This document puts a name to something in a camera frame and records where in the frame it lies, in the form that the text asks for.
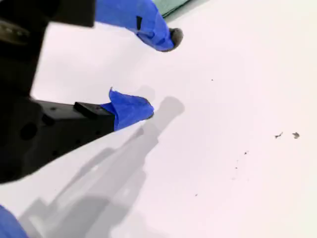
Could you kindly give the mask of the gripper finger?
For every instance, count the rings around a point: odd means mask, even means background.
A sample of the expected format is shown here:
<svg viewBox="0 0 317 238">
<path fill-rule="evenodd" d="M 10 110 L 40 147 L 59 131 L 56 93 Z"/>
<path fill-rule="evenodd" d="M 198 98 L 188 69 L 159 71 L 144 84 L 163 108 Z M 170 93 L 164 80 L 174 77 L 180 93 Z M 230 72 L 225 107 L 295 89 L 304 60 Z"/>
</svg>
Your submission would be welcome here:
<svg viewBox="0 0 317 238">
<path fill-rule="evenodd" d="M 183 40 L 183 31 L 168 27 L 152 0 L 59 0 L 53 21 L 85 27 L 99 22 L 125 28 L 159 52 L 170 52 Z"/>
<path fill-rule="evenodd" d="M 106 104 L 70 105 L 2 95 L 1 183 L 24 178 L 60 156 L 154 115 L 143 97 L 114 90 L 108 96 Z"/>
</svg>

